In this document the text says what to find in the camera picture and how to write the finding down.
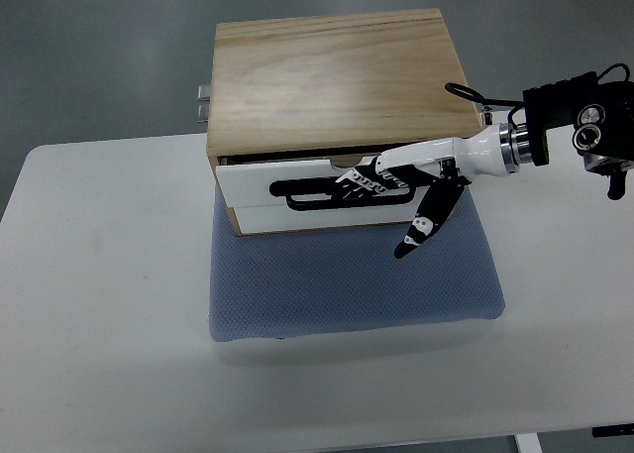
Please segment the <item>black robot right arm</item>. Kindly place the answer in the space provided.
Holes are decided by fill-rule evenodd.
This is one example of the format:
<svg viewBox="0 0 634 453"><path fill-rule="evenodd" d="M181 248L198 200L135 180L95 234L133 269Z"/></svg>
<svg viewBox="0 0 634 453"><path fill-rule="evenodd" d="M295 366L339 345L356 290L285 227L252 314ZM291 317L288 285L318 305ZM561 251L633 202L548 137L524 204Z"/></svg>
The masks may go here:
<svg viewBox="0 0 634 453"><path fill-rule="evenodd" d="M627 64L527 89L520 100L486 98L454 82L446 83L445 90L486 111L510 109L497 130L507 172L522 164L547 165L547 132L572 126L571 142L584 169L609 178L609 199L625 195L627 174L633 170L633 81Z"/></svg>

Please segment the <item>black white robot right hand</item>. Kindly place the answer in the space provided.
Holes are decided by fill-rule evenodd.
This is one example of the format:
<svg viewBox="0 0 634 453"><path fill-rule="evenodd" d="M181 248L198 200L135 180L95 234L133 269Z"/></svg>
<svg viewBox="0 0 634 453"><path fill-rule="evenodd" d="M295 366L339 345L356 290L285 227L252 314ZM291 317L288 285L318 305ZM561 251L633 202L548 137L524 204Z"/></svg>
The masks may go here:
<svg viewBox="0 0 634 453"><path fill-rule="evenodd" d="M395 190L426 189L394 257L402 259L434 236L456 207L465 187L480 175L506 176L518 169L506 124L478 134L401 146L361 161L333 183L333 200L370 199Z"/></svg>

